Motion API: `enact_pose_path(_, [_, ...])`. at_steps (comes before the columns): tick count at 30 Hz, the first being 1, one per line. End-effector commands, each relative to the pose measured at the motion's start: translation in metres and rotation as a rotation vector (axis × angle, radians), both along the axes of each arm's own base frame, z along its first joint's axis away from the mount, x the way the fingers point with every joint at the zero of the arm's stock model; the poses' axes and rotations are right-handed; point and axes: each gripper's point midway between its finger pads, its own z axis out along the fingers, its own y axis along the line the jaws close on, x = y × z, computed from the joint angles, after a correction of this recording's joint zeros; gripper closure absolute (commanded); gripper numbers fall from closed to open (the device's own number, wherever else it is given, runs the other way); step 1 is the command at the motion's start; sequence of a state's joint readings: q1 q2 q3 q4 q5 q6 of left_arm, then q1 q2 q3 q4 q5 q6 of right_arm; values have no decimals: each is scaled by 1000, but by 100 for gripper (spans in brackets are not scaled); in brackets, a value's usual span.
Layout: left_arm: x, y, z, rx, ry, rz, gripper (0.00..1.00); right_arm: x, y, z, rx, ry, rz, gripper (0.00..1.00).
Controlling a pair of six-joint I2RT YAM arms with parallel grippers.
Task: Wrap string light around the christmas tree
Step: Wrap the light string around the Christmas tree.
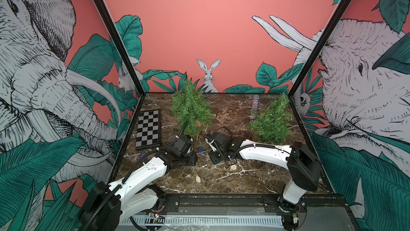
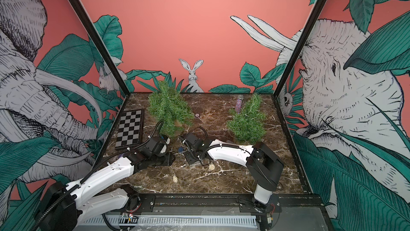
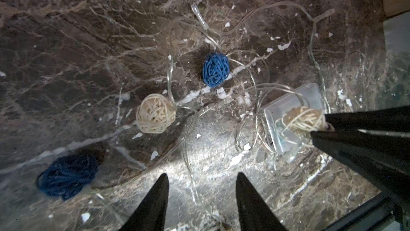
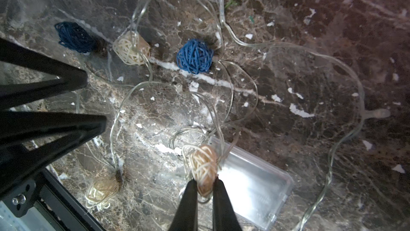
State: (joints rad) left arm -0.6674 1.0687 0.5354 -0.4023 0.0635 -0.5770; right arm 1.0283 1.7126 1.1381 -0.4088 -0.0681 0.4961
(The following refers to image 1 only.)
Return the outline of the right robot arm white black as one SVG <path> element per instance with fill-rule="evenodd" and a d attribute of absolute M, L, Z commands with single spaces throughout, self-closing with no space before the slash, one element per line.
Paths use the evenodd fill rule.
<path fill-rule="evenodd" d="M 289 171 L 291 180 L 277 199 L 284 213 L 296 214 L 301 208 L 301 198 L 306 192 L 315 192 L 321 176 L 321 161 L 305 144 L 268 145 L 261 142 L 227 138 L 219 132 L 205 136 L 212 152 L 209 157 L 214 165 L 223 160 L 257 160 L 274 164 Z"/>

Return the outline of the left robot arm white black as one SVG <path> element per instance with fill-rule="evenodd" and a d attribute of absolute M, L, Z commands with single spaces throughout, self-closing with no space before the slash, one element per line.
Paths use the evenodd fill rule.
<path fill-rule="evenodd" d="M 185 121 L 179 135 L 169 145 L 150 152 L 153 157 L 147 163 L 139 159 L 124 178 L 95 185 L 80 210 L 80 230 L 113 231 L 126 218 L 153 208 L 158 194 L 152 191 L 147 196 L 143 188 L 150 190 L 149 183 L 170 170 L 196 164 L 191 137 L 185 135 L 188 125 L 189 121 Z"/>

